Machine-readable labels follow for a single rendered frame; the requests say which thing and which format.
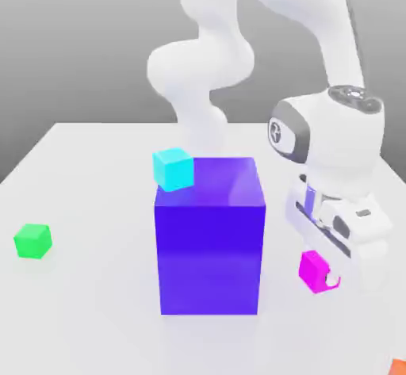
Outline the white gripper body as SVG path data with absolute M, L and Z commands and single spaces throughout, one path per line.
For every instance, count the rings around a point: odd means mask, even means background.
M 306 182 L 296 182 L 285 212 L 304 240 L 303 252 L 317 251 L 341 282 L 360 289 L 381 287 L 387 271 L 389 218 L 373 194 L 349 202 L 320 197 Z

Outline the small green cube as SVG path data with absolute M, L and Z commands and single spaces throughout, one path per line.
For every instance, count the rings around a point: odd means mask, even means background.
M 41 259 L 52 247 L 52 235 L 46 224 L 25 224 L 13 237 L 17 255 Z

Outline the small cyan cube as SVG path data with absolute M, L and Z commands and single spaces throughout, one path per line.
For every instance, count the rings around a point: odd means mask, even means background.
M 166 192 L 185 189 L 194 184 L 194 159 L 179 147 L 152 154 L 153 176 Z

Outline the small magenta cube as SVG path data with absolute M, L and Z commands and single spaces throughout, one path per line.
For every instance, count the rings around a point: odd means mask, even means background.
M 338 287 L 327 287 L 326 276 L 331 272 L 331 267 L 322 256 L 314 250 L 301 254 L 298 274 L 300 279 L 314 293 L 324 293 Z

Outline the large blue box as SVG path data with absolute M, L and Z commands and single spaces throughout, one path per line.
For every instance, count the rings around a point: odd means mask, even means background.
M 194 184 L 155 197 L 160 311 L 255 315 L 266 202 L 251 157 L 197 158 Z

